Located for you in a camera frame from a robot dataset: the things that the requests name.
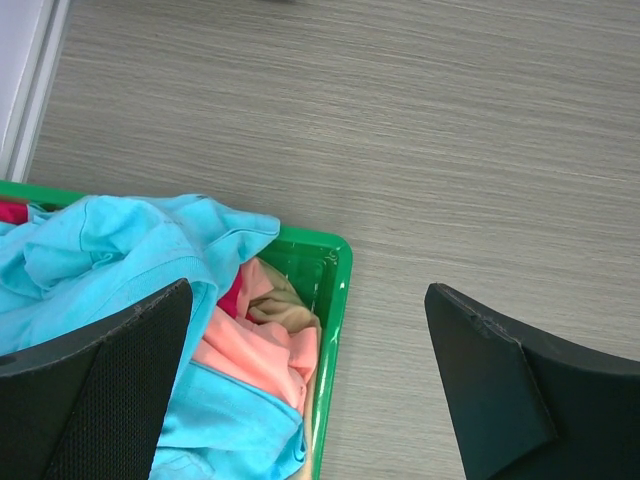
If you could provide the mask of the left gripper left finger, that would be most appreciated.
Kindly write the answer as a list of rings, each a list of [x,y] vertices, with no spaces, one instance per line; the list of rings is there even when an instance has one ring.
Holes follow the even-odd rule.
[[[1,358],[4,479],[146,479],[191,315],[181,279]]]

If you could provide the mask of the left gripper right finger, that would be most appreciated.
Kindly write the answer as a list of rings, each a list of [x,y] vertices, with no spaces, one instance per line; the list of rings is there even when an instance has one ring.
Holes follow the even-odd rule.
[[[442,283],[424,307],[466,478],[638,478],[638,362]]]

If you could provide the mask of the green plastic tray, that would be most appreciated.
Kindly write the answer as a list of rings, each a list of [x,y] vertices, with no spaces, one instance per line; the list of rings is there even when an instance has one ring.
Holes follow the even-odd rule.
[[[31,192],[17,183],[3,183],[3,196],[24,199],[46,212],[57,212],[87,196],[47,197]],[[352,266],[347,244],[332,235],[282,228],[257,258],[273,266],[290,281],[304,304],[315,313],[322,329],[321,350],[316,381],[313,430],[314,467],[324,445],[326,413],[331,395],[334,363],[345,310],[346,294]]]

